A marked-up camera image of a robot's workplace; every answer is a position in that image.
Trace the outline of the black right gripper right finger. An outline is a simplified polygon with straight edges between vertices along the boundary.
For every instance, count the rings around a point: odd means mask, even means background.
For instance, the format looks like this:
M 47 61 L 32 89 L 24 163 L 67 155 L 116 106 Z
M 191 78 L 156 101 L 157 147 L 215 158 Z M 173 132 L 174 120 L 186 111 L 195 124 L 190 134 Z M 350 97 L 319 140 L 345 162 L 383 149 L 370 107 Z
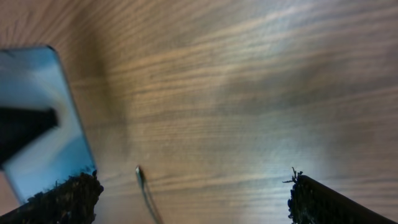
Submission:
M 294 224 L 397 224 L 293 170 L 288 218 Z

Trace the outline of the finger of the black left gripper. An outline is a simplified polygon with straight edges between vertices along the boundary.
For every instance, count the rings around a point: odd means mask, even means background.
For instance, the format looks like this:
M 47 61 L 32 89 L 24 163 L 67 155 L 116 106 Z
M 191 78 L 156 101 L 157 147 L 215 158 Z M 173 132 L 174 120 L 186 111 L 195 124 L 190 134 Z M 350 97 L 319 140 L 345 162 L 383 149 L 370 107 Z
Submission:
M 58 118 L 53 108 L 28 110 L 1 107 L 1 165 L 56 126 Z

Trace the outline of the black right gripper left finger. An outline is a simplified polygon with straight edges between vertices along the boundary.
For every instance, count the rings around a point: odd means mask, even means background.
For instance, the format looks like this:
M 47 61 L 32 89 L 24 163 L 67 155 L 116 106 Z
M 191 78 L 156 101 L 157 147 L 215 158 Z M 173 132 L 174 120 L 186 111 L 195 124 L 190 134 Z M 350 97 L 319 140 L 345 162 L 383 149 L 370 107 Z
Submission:
M 91 174 L 82 172 L 2 215 L 1 224 L 91 224 L 103 191 L 96 170 Z

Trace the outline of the blue Galaxy smartphone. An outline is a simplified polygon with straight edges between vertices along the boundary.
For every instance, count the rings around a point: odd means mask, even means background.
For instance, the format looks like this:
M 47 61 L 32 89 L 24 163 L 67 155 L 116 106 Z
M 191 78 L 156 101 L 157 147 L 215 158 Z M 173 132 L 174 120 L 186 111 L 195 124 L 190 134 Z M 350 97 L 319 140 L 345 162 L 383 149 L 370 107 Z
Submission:
M 2 49 L 1 170 L 19 203 L 95 169 L 55 49 Z

